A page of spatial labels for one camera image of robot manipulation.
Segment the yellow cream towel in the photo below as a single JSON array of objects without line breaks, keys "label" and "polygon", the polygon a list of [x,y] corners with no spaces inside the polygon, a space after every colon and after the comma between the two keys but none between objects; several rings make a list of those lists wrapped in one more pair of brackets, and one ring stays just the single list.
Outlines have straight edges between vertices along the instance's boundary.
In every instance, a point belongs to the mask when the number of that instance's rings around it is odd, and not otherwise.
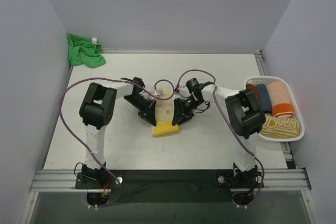
[{"label": "yellow cream towel", "polygon": [[180,132],[178,125],[172,125],[174,104],[172,99],[157,100],[155,105],[156,126],[152,127],[153,137],[161,137]]}]

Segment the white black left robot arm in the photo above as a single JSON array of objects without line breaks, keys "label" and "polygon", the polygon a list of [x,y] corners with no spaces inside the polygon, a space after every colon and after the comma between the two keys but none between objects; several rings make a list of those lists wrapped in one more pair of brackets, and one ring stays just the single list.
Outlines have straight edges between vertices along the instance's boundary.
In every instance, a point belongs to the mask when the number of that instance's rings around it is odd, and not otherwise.
[{"label": "white black left robot arm", "polygon": [[138,116],[151,125],[156,125],[154,99],[145,99],[140,92],[145,85],[140,78],[122,78],[112,88],[91,83],[81,104],[79,115],[85,125],[86,159],[82,167],[82,175],[94,188],[102,187],[108,173],[102,168],[106,165],[104,157],[104,137],[107,125],[111,122],[116,99],[124,98],[138,109]]}]

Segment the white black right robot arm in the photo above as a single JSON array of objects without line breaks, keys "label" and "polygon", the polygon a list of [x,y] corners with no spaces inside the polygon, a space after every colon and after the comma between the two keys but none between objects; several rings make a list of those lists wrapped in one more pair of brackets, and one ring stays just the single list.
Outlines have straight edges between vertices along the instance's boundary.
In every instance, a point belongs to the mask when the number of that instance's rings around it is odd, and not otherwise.
[{"label": "white black right robot arm", "polygon": [[231,90],[213,82],[199,83],[196,78],[190,79],[186,87],[189,96],[174,99],[172,125],[190,121],[196,108],[202,104],[215,104],[238,142],[233,162],[235,185],[245,187],[251,181],[259,182],[261,173],[258,172],[260,163],[256,148],[266,117],[253,91]]}]

